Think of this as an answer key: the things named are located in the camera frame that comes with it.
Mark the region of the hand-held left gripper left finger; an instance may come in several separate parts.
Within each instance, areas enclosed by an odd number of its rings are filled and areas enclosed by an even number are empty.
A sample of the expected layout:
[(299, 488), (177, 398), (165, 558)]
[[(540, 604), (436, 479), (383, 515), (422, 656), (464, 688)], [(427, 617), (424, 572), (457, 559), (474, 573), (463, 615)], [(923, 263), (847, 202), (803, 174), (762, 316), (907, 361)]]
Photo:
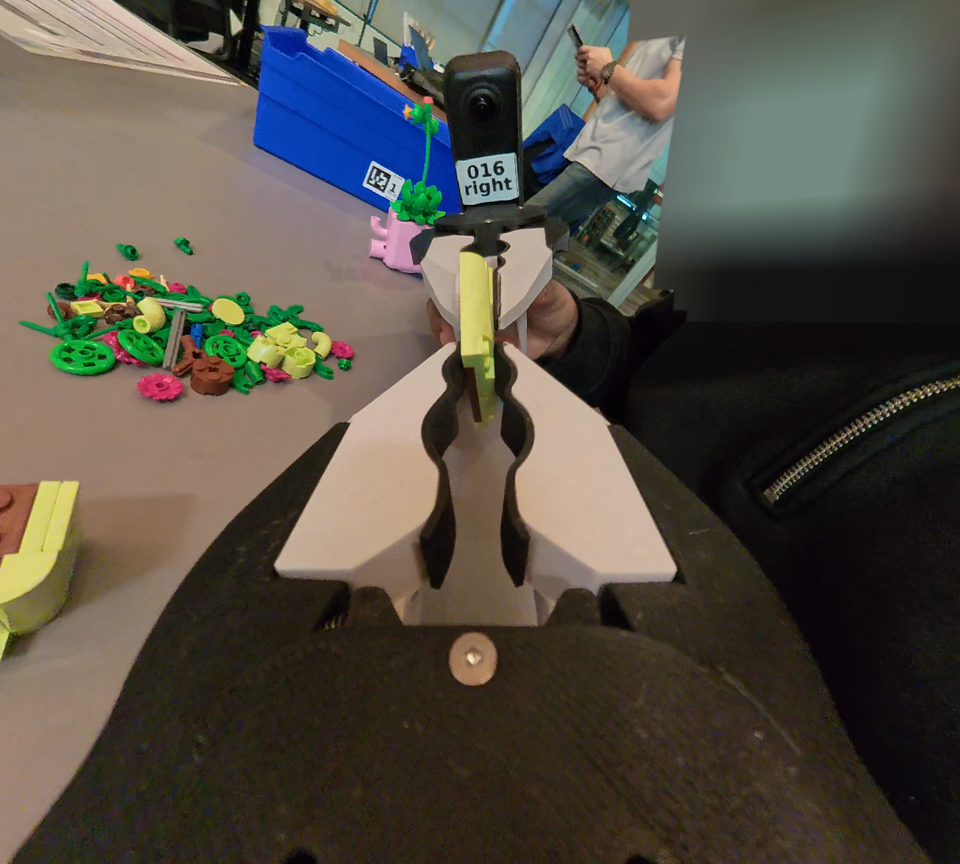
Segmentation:
[(459, 431), (459, 400), (460, 354), (448, 344), (357, 412), (276, 572), (378, 587), (393, 602), (440, 588), (456, 535), (443, 456)]

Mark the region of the blue plastic bin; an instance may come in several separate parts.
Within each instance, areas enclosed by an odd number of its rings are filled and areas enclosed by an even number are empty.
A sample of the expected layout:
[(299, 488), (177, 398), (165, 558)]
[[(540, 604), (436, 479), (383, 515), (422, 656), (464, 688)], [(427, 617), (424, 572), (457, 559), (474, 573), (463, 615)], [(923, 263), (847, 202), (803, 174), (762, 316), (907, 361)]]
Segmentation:
[(421, 178), (426, 138), (400, 92), (295, 28), (265, 27), (260, 62), (257, 147), (380, 210)]

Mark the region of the white printed paper sheet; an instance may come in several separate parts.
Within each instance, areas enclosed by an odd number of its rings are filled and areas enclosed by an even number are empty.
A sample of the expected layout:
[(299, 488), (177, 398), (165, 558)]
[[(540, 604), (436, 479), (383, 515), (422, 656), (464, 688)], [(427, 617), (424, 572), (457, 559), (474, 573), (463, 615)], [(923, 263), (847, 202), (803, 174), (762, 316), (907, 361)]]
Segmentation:
[(1, 0), (1, 34), (34, 54), (238, 84), (114, 0)]

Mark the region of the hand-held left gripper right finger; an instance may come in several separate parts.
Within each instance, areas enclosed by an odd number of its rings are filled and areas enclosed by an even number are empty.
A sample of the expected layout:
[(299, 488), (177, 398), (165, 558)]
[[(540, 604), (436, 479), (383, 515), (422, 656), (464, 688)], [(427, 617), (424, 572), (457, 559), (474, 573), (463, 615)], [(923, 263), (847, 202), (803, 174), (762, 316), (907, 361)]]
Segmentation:
[(672, 582), (677, 565), (603, 415), (514, 345), (496, 357), (534, 606), (552, 610), (570, 589)]

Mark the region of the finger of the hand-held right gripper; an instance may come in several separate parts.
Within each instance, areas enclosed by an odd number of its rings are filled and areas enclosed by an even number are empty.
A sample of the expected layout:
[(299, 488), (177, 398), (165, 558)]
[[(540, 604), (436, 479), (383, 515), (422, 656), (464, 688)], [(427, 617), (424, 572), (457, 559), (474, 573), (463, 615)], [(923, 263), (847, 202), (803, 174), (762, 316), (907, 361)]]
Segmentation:
[(460, 305), (459, 273), (460, 254), (471, 245), (468, 234), (440, 234), (432, 238), (420, 262), (421, 274), (429, 298), (438, 315), (450, 325), (454, 339), (459, 341)]
[(498, 330), (527, 312), (553, 274), (546, 231), (510, 231), (501, 234), (500, 240), (507, 248), (498, 252)]

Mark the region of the person's right hand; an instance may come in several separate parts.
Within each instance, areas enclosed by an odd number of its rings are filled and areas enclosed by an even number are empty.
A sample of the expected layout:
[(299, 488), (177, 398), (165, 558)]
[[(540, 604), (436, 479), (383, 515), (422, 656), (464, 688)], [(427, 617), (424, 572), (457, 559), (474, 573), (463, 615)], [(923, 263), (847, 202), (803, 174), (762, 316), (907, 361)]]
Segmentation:
[[(441, 316), (431, 299), (426, 301), (429, 327), (441, 345), (456, 340), (453, 327)], [(551, 280), (534, 299), (526, 312), (526, 349), (522, 348), (517, 324), (498, 330), (497, 342), (511, 343), (531, 359), (562, 356), (579, 326), (576, 297), (556, 280)]]

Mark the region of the green toy plant stem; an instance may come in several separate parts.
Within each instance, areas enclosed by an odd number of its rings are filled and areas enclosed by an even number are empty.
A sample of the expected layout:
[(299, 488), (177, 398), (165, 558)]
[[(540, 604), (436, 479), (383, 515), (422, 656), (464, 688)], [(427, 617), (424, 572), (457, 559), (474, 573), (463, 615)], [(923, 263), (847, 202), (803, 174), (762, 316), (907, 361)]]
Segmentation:
[(440, 208), (442, 192), (437, 186), (428, 186), (426, 183), (431, 142), (438, 134), (440, 127), (438, 118), (433, 114), (433, 103), (433, 98), (427, 95), (421, 103), (404, 108), (404, 117), (414, 126), (421, 127), (424, 132), (423, 168), (418, 180), (406, 179), (403, 182), (398, 199), (390, 203), (390, 209), (397, 220), (430, 227), (445, 215)]

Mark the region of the open laptop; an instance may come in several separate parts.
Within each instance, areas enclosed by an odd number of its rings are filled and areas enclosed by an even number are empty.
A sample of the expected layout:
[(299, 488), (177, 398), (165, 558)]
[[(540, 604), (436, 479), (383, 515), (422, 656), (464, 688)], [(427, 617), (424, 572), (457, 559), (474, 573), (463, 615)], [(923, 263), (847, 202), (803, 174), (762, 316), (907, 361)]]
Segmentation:
[(431, 32), (425, 30), (420, 23), (408, 13), (403, 13), (403, 41), (401, 51), (402, 63), (409, 64), (422, 71), (436, 71), (443, 73), (444, 67), (437, 64), (432, 58), (436, 39)]

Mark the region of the person's black jacket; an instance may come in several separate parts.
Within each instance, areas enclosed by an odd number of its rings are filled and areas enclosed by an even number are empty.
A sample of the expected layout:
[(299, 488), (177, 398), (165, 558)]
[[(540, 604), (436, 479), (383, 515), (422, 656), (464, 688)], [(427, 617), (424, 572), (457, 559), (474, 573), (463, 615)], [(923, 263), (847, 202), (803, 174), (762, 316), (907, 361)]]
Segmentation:
[(958, 325), (687, 323), (624, 424), (746, 546), (934, 862), (959, 849)]

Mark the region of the pile of small toy pieces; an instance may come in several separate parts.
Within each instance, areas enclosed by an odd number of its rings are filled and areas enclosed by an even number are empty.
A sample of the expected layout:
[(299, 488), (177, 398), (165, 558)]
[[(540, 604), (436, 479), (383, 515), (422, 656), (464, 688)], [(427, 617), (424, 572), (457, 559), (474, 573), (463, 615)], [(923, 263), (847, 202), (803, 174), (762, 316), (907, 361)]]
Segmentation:
[(25, 411), (51, 385), (84, 408), (112, 377), (165, 406), (333, 380), (356, 363), (355, 336), (292, 254), (222, 260), (183, 236), (106, 253), (2, 253), (2, 408)]

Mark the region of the blue bag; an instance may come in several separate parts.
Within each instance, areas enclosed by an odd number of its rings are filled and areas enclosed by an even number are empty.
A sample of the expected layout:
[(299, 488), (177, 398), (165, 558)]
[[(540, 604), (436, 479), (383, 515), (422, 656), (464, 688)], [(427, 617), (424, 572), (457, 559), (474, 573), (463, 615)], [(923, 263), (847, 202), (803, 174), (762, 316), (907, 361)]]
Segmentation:
[(585, 125), (570, 106), (561, 104), (524, 139), (522, 151), (523, 194), (529, 200), (555, 180), (570, 161), (566, 150)]

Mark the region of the lime toy brick pot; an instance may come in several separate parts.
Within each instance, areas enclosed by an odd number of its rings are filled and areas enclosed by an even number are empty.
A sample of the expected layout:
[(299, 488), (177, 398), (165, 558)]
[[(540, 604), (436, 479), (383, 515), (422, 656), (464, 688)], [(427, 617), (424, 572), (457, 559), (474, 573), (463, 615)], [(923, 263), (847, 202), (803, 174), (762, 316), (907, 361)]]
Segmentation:
[(81, 534), (77, 481), (1, 486), (1, 651), (66, 603)]

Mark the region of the person's right forearm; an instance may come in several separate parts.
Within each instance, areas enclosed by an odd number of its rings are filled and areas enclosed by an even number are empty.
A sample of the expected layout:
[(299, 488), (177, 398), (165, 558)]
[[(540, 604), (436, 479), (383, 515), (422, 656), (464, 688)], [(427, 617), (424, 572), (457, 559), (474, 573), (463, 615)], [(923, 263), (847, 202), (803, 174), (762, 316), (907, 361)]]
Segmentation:
[(599, 298), (574, 296), (579, 326), (568, 348), (562, 356), (535, 362), (608, 420), (625, 425), (637, 373), (685, 316), (673, 291), (657, 292), (631, 317)]

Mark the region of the lime and brown toy panel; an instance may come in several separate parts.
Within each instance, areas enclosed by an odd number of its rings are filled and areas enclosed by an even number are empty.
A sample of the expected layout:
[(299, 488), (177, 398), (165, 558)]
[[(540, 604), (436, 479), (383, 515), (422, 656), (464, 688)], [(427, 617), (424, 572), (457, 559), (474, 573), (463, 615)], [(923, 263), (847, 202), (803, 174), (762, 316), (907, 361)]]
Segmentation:
[(495, 270), (473, 251), (459, 255), (460, 352), (471, 372), (477, 426), (491, 424), (497, 413)]

